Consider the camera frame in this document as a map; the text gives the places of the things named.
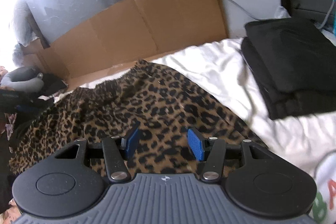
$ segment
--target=cardboard flap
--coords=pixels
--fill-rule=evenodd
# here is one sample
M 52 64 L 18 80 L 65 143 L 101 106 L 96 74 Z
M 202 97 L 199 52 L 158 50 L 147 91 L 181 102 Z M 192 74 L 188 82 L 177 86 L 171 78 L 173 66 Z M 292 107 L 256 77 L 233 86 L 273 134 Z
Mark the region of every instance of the cardboard flap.
M 70 77 L 155 54 L 157 47 L 134 0 L 123 0 L 51 44 Z
M 161 58 L 163 56 L 166 56 L 168 54 L 172 54 L 174 52 L 175 51 L 164 52 L 164 53 L 161 53 L 161 54 L 157 54 L 157 55 L 145 58 L 145 60 L 150 62 L 152 60 Z M 69 85 L 68 90 L 74 90 L 78 86 L 81 86 L 81 85 L 84 85 L 86 83 L 90 83 L 94 80 L 101 79 L 101 78 L 116 74 L 118 72 L 130 69 L 135 64 L 136 64 L 136 61 L 122 63 L 122 64 L 115 65 L 115 66 L 113 66 L 111 68 L 108 68 L 108 69 L 96 71 L 96 72 L 89 73 L 87 75 L 82 75 L 82 76 L 79 76 L 79 77 L 76 77 L 76 78 L 67 79 L 67 83 Z
M 159 52 L 227 38 L 218 0 L 135 0 Z
M 22 47 L 23 65 L 39 68 L 43 73 L 53 73 L 62 79 L 69 77 L 69 71 L 61 58 L 51 48 L 43 49 L 40 39 L 30 42 L 28 47 Z

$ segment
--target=clothing pile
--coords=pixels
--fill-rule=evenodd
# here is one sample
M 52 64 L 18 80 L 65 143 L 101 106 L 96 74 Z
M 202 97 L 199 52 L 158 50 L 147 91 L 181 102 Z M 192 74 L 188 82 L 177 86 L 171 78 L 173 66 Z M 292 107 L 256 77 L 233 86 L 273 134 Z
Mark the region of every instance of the clothing pile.
M 336 47 L 309 21 L 250 22 L 241 50 L 270 119 L 336 110 Z

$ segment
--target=leopard print blanket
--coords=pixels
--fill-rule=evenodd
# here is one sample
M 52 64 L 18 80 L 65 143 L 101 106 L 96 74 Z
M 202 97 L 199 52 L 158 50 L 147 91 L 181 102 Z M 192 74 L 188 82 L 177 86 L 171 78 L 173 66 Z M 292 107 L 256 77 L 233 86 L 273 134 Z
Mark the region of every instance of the leopard print blanket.
M 141 123 L 141 137 L 127 161 L 132 175 L 195 172 L 197 162 L 186 137 L 191 126 L 229 144 L 248 138 L 264 145 L 243 120 L 181 73 L 141 60 L 121 78 L 93 90 L 77 88 L 45 110 L 28 129 L 10 168 L 22 173 L 77 138 L 96 143 L 123 136 L 136 121 Z M 91 166 L 105 175 L 103 160 L 91 160 Z

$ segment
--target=white bedsheet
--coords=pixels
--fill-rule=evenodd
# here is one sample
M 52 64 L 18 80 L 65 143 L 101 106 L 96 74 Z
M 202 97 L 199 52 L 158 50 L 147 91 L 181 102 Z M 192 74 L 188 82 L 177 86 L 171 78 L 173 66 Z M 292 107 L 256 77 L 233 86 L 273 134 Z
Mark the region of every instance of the white bedsheet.
M 246 121 L 270 150 L 310 175 L 321 159 L 336 150 L 336 112 L 272 121 L 249 68 L 239 52 L 242 39 L 226 39 L 155 60 L 172 67 L 211 93 Z M 94 88 L 124 72 L 82 87 Z

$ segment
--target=black device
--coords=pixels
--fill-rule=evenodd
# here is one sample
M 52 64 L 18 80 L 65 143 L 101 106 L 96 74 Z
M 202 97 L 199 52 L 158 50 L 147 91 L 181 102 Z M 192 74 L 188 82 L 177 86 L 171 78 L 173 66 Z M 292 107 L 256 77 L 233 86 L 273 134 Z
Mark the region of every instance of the black device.
M 99 144 L 79 139 L 34 165 L 13 185 L 23 213 L 16 223 L 315 223 L 307 215 L 316 196 L 314 180 L 250 140 L 229 145 L 190 128 L 189 146 L 205 162 L 198 175 L 132 179 L 124 160 L 138 143 L 136 124 L 125 137 Z M 108 181 L 88 167 L 91 158 L 105 159 Z M 223 178 L 228 159 L 238 159 L 241 167 Z

